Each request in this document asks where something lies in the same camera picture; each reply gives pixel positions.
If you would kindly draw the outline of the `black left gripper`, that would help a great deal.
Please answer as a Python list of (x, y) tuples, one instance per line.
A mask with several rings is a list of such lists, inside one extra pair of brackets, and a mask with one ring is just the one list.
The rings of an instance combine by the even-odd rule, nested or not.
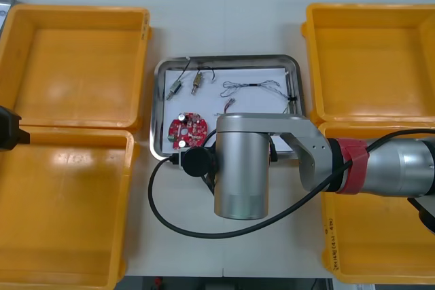
[(1, 150), (12, 150), (18, 140), (20, 144), (30, 143), (30, 134), (19, 129), (20, 120), (16, 113), (1, 106)]

